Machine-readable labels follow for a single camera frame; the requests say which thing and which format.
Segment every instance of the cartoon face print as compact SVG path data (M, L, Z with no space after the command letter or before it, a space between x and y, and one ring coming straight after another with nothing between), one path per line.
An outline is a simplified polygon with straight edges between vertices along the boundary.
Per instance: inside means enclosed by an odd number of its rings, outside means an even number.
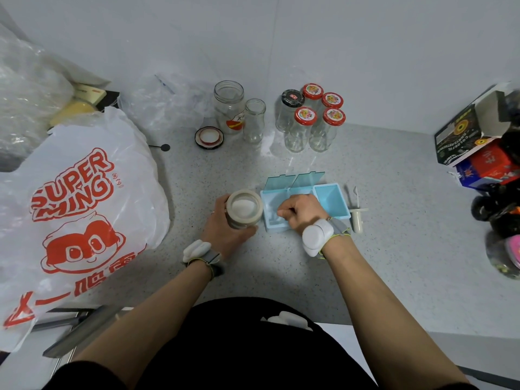
M43 241L47 255L42 269L48 274L84 274L110 261L124 245L126 237L115 232L105 216L95 211L67 222Z

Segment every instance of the white wrist device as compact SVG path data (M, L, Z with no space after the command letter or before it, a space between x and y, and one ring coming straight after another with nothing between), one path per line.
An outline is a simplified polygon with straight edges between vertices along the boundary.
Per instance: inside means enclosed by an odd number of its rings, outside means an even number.
M338 219L318 219L303 230L303 249L311 257L318 256L330 238L345 234L347 230L348 227Z

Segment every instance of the speckled countertop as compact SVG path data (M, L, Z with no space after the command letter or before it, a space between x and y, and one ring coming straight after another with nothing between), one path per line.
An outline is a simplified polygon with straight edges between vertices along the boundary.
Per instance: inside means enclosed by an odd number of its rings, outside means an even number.
M489 264L489 225L470 214L475 193L457 186L436 163L431 136L348 125L327 152L307 147L291 154L272 123L257 148L241 136L226 136L221 148L206 151L194 143L194 132L173 129L150 142L172 147L153 150L172 219L161 245L79 301L135 306L182 270L182 251L198 238L217 196L244 188L258 192L269 176L315 170L326 172L321 182L344 185L347 202L358 186L361 204L370 210L363 214L364 234L354 240L424 328L519 337L520 282ZM327 263L308 257L293 231L267 234L263 222L199 301L229 296L272 298L317 322L350 321Z

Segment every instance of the plastic bag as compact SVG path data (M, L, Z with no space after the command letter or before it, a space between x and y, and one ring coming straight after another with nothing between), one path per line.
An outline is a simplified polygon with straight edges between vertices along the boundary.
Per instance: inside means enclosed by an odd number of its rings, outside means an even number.
M73 92L41 47L0 25L0 171L15 170L41 144Z
M87 122L56 126L16 171L0 174L0 350L15 350L39 315L156 248L170 225L144 135L113 107Z
M118 106L146 134L173 127L199 128L211 116L207 84L179 74L144 77L130 94L121 94Z

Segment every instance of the white plastic tool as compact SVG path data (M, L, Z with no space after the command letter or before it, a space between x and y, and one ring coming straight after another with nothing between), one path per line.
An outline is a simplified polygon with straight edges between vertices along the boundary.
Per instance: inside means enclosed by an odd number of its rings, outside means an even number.
M359 207L359 193L357 186L354 186L354 194L356 195L357 208L349 209L350 214L352 215L352 228L356 234L361 234L363 233L363 220L361 220L361 212L367 211L368 208Z

